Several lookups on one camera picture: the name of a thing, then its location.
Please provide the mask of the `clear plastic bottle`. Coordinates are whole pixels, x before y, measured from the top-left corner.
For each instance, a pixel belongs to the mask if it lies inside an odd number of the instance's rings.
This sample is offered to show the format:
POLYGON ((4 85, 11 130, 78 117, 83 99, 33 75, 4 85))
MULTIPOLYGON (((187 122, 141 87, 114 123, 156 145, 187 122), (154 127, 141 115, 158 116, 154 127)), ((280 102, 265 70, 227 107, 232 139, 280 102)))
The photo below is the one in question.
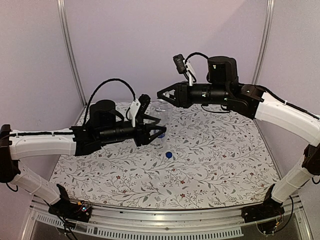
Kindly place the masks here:
MULTIPOLYGON (((173 106, 168 103, 162 103, 159 101, 159 99, 155 102, 153 102, 150 106, 150 115, 156 118, 161 119, 158 126, 165 126, 166 127, 166 141, 168 138, 168 131, 170 128, 170 123, 172 119, 172 112, 173 112, 173 106)), ((155 148, 160 149, 165 146, 159 145, 159 144, 152 144, 155 148)))

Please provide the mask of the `Pepsi bottle blue label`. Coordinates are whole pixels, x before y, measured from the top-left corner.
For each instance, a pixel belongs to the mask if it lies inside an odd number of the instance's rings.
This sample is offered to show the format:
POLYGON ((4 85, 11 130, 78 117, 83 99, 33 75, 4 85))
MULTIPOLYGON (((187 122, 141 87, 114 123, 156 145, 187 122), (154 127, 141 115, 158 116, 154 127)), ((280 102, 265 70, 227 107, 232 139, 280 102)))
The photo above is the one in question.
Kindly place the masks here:
POLYGON ((165 142, 166 142, 166 137, 167 137, 167 135, 166 135, 165 132, 162 133, 161 135, 159 135, 159 136, 157 137, 157 141, 158 141, 158 144, 159 144, 160 146, 165 144, 165 142))

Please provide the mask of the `blue bottle cap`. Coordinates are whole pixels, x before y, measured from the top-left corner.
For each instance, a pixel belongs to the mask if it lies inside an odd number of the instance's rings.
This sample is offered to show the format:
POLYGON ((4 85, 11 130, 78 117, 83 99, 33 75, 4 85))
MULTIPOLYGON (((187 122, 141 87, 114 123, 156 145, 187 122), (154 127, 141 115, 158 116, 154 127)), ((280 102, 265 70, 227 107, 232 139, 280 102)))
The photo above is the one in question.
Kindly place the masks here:
POLYGON ((173 153, 170 152, 170 151, 167 151, 167 152, 165 153, 165 156, 166 156, 168 159, 171 159, 171 158, 173 157, 173 153))

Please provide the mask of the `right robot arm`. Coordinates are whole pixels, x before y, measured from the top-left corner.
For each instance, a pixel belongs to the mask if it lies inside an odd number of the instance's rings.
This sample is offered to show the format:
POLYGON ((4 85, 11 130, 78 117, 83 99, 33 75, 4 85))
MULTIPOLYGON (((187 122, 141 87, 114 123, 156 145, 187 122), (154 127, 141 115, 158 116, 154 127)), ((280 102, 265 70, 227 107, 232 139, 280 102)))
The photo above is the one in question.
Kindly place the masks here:
POLYGON ((189 58, 173 57, 179 74, 186 81, 175 83, 157 92, 157 98, 177 108, 193 104, 220 105, 252 120, 271 123, 307 141, 298 163, 271 186, 259 206, 262 218, 269 218, 292 193, 320 174, 320 118, 279 98, 268 88, 239 83, 237 62, 227 56, 207 59, 208 83, 197 83, 189 58))

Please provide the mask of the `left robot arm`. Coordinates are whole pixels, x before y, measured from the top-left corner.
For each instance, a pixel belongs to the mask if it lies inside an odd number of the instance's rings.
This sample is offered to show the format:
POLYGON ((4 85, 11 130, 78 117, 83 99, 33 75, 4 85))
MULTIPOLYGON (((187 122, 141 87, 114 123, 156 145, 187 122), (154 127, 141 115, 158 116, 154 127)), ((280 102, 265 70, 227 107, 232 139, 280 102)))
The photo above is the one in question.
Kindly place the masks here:
POLYGON ((112 100, 100 100, 86 109, 83 124, 54 131, 12 130, 0 128, 0 181, 23 188, 43 199, 63 216, 74 213, 66 189, 51 184, 19 161, 23 158, 67 155, 88 156, 108 144, 133 139, 136 146, 150 144, 166 132, 160 119, 147 115, 149 100, 135 99, 129 107, 129 119, 116 109, 112 100))

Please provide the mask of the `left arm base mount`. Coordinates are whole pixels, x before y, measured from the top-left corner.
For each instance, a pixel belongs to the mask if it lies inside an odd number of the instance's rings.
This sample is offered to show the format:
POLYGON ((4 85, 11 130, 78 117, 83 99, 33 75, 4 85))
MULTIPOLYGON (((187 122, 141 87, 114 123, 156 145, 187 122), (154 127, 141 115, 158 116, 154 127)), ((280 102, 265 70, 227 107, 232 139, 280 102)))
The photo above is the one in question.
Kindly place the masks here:
POLYGON ((50 204, 48 212, 61 218, 88 223, 92 215, 92 205, 84 200, 71 202, 66 189, 60 184, 56 186, 59 189, 60 200, 50 204))

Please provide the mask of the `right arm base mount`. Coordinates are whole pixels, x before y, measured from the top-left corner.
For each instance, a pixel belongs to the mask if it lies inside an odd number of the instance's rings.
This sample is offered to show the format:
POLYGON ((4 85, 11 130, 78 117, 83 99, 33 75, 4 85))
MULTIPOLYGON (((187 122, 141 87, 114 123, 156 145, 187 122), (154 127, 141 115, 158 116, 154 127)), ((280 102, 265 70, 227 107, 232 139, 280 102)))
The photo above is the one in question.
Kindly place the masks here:
POLYGON ((259 204, 243 207, 241 217, 245 223, 256 222, 283 215, 285 210, 283 204, 276 202, 270 196, 259 204))

